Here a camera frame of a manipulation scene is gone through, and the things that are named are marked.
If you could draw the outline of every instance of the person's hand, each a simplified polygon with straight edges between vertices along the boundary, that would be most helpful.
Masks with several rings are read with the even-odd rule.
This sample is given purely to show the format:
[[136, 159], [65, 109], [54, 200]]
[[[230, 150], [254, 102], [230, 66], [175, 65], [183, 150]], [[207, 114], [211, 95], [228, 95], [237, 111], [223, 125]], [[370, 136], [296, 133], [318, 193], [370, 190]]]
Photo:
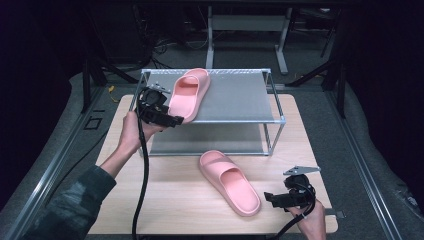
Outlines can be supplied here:
[[[124, 117], [123, 121], [118, 149], [131, 156], [141, 147], [137, 114], [134, 111], [130, 111]], [[151, 125], [145, 122], [142, 123], [142, 127], [146, 142], [153, 134], [165, 129], [163, 126]]]
[[[133, 111], [127, 113], [124, 117], [121, 136], [115, 151], [100, 165], [100, 167], [115, 178], [125, 163], [141, 147], [140, 135], [138, 130], [137, 114]], [[146, 142], [158, 131], [165, 127], [142, 123], [144, 137]]]
[[156, 125], [156, 124], [147, 124], [144, 121], [142, 122], [144, 137], [146, 138], [146, 142], [149, 141], [150, 137], [157, 132], [161, 132], [166, 129], [164, 126]]
[[[299, 209], [296, 207], [287, 208], [287, 210], [296, 217], [302, 214], [306, 208]], [[325, 208], [318, 200], [315, 201], [315, 208], [305, 219], [297, 223], [300, 231], [308, 238], [308, 240], [326, 239], [325, 230]]]
[[125, 153], [125, 155], [131, 156], [141, 146], [136, 113], [133, 111], [128, 112], [123, 122], [117, 149]]

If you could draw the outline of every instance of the dark background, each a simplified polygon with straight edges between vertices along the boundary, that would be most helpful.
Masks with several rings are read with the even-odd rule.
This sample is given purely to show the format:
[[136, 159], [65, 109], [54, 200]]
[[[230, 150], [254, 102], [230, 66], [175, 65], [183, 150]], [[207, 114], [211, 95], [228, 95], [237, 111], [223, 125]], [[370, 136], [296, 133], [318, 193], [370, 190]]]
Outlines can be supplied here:
[[[142, 66], [149, 61], [157, 35], [139, 32], [142, 23], [128, 14], [134, 11], [132, 6], [88, 8], [88, 14], [81, 1], [13, 1], [1, 5], [3, 208], [53, 131], [70, 95], [68, 80], [82, 71], [84, 59], [96, 54], [110, 63]], [[105, 14], [111, 7], [116, 9], [115, 14]], [[359, 28], [351, 33], [352, 41], [343, 54], [348, 82], [364, 109], [374, 144], [424, 206], [421, 9], [419, 1], [365, 1], [360, 14], [351, 19]], [[189, 8], [138, 10], [142, 18], [150, 19], [156, 24], [154, 28], [174, 41], [186, 40], [182, 19], [193, 13]], [[115, 27], [115, 21], [126, 22], [128, 28]], [[122, 38], [126, 44], [119, 44]]]

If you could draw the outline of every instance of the metal stand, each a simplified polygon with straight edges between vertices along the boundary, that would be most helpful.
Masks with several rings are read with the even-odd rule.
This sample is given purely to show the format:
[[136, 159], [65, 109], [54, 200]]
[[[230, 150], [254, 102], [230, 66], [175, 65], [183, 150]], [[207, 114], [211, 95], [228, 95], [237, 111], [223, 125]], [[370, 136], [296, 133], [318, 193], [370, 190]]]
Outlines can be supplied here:
[[213, 68], [213, 31], [214, 30], [241, 30], [241, 31], [275, 31], [281, 32], [279, 44], [275, 45], [280, 72], [288, 74], [286, 60], [284, 59], [283, 46], [290, 23], [291, 8], [287, 9], [285, 16], [251, 16], [251, 15], [213, 15], [212, 7], [208, 8], [208, 53], [206, 68]]

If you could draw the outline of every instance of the camera mount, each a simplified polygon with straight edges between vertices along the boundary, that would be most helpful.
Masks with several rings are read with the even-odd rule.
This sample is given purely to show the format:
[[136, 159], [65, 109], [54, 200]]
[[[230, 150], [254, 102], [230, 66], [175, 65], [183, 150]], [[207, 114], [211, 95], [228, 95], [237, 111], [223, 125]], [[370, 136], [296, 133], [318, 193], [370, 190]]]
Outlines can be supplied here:
[[183, 117], [168, 115], [169, 107], [163, 105], [167, 97], [163, 93], [169, 94], [171, 91], [166, 90], [157, 82], [141, 89], [137, 96], [136, 108], [139, 118], [145, 123], [155, 123], [165, 127], [181, 125]]

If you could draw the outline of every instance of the sleeve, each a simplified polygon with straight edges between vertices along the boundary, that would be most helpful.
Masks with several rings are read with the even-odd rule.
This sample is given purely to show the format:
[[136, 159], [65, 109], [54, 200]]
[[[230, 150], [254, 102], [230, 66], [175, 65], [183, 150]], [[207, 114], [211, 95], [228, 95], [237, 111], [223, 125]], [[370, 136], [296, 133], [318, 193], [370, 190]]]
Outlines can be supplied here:
[[84, 239], [115, 185], [107, 172], [91, 167], [53, 198], [22, 239]]

